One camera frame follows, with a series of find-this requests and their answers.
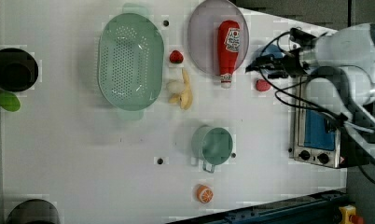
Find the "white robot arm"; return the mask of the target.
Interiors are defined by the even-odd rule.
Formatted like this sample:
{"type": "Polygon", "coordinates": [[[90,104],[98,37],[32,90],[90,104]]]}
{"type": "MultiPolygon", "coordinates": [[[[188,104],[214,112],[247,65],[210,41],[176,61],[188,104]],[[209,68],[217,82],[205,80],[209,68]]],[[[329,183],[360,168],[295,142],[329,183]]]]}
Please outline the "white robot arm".
{"type": "Polygon", "coordinates": [[[296,111],[294,159],[332,168],[375,165],[375,24],[319,36],[292,28],[271,43],[284,36],[298,46],[281,49],[281,57],[263,47],[245,71],[268,82],[294,79],[274,94],[290,97],[296,111]]]}

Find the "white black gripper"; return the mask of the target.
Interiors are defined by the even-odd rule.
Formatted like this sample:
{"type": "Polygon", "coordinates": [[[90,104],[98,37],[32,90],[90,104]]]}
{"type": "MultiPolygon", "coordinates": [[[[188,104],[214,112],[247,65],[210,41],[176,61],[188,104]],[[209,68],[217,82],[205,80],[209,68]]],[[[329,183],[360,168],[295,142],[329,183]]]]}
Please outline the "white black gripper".
{"type": "Polygon", "coordinates": [[[297,57],[275,57],[273,54],[262,55],[253,61],[253,65],[245,68],[245,73],[264,70],[269,72],[268,78],[301,77],[306,75],[297,57]]]}

